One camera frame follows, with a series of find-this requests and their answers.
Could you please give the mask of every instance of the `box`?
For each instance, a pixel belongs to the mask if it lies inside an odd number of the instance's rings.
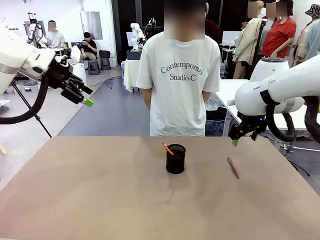
[[[126,58],[128,60],[140,60],[142,51],[126,51]]]
[[[40,84],[37,81],[29,81],[20,86],[22,92],[39,92]]]

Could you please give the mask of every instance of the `white t-shirt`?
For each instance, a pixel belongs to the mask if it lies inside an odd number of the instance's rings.
[[[202,91],[219,91],[219,46],[208,36],[180,42],[161,32],[143,47],[136,86],[152,89],[151,136],[204,136]]]
[[[62,35],[62,33],[59,31],[56,31],[56,32],[48,31],[48,33],[46,34],[46,37],[50,39],[49,47],[51,48],[55,48],[60,46],[61,44],[65,44],[65,38]]]

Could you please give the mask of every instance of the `black bag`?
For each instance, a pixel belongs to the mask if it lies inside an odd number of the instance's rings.
[[[107,58],[109,59],[110,58],[110,52],[109,51],[105,51],[105,50],[100,50],[99,51],[99,56],[100,58]]]

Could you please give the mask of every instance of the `red shirt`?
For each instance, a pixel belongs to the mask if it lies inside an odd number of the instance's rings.
[[[222,43],[222,33],[218,25],[208,19],[205,20],[205,35],[215,40],[217,44]]]
[[[296,34],[297,24],[292,18],[288,18],[284,23],[279,24],[278,19],[266,35],[262,55],[270,57],[271,54],[284,44],[288,39],[293,38]],[[278,52],[279,58],[284,58],[287,54],[287,48]]]

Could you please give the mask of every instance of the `beige jacket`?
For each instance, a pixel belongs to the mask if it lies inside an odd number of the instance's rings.
[[[297,60],[299,62],[303,62],[306,58],[306,50],[305,50],[305,41],[306,41],[306,37],[308,35],[308,31],[310,30],[310,28],[318,23],[320,21],[320,19],[316,19],[313,22],[311,22],[304,30],[302,30],[298,40],[296,41],[296,54],[295,54],[295,58],[294,60]]]
[[[253,18],[246,28],[241,31],[240,40],[233,57],[234,62],[244,61],[252,65],[261,21],[261,18]]]

